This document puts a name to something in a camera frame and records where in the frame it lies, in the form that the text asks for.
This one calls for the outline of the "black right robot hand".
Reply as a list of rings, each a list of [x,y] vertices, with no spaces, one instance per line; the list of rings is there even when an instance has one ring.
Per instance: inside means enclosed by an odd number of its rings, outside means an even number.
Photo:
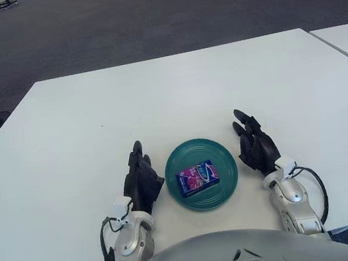
[[[275,161],[281,155],[269,135],[261,130],[260,123],[253,117],[235,109],[232,127],[239,137],[239,158],[253,170],[259,170],[265,177],[275,172]]]

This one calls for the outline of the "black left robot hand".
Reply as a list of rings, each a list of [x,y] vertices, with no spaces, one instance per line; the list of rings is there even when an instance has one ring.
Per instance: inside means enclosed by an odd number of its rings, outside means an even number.
[[[140,141],[134,143],[132,150],[128,160],[129,172],[125,177],[124,196],[131,197],[131,210],[151,215],[165,179],[157,175],[148,154],[143,154]]]

